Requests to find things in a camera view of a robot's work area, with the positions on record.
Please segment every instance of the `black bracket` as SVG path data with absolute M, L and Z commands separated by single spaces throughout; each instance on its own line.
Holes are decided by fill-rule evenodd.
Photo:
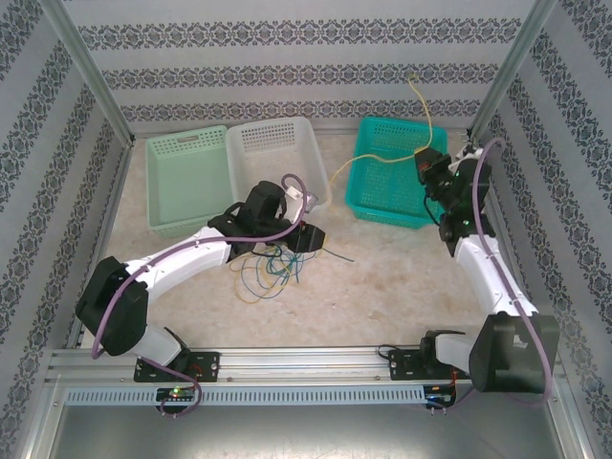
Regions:
M 388 353 L 391 381 L 414 380 L 447 380 L 452 375 L 453 367 L 440 363 L 435 358 L 435 338 L 440 334 L 457 333 L 451 330 L 429 331 L 421 339 L 419 349 L 392 349 Z M 470 377 L 456 369 L 458 380 Z
M 450 365 L 439 362 L 436 365 L 426 365 L 418 349 L 391 350 L 388 356 L 391 381 L 449 380 L 452 375 Z M 457 370 L 457 379 L 469 378 L 463 371 Z
M 198 383 L 216 383 L 219 375 L 221 354 L 218 352 L 195 352 L 188 355 L 185 370 L 182 372 Z M 134 370 L 136 383 L 184 383 L 185 380 L 170 375 L 145 361 L 138 359 Z

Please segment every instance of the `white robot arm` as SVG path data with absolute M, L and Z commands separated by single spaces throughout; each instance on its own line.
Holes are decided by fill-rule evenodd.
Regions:
M 427 198 L 444 209 L 440 238 L 465 270 L 483 311 L 477 337 L 430 331 L 421 341 L 424 365 L 450 365 L 468 374 L 479 391 L 544 391 L 559 339 L 553 317 L 541 315 L 521 293 L 504 264 L 494 231 L 483 214 L 491 168 L 489 151 L 468 146 L 451 162 L 428 148 L 416 156 Z
M 109 355 L 133 354 L 182 372 L 189 351 L 169 330 L 146 323 L 149 303 L 193 275 L 252 251 L 257 242 L 286 245 L 296 253 L 321 249 L 325 233 L 300 221 L 316 200 L 305 189 L 260 182 L 245 203 L 174 246 L 127 263 L 115 257 L 100 261 L 76 315 Z

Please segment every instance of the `white basket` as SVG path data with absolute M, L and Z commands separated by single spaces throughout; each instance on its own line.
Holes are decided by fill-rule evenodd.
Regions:
M 232 127 L 226 135 L 231 192 L 245 201 L 262 180 L 280 185 L 293 173 L 315 193 L 315 210 L 327 208 L 332 193 L 311 123 L 302 117 L 249 122 Z

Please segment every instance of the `patterned wallpaper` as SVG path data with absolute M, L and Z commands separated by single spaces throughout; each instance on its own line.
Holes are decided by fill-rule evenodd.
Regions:
M 137 135 L 303 115 L 469 127 L 534 0 L 68 1 Z
M 33 0 L 0 6 L 0 458 L 63 347 L 123 147 Z
M 514 252 L 561 326 L 597 457 L 612 457 L 611 18 L 601 0 L 559 1 L 490 124 L 508 142 L 493 177 Z

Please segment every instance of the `gray plastic panel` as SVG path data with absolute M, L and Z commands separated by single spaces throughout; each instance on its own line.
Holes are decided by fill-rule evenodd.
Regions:
M 421 385 L 320 387 L 205 387 L 202 404 L 278 406 L 323 404 L 423 404 Z M 143 406 L 155 404 L 156 387 L 78 387 L 68 390 L 67 406 Z M 168 406 L 190 402 L 168 402 Z

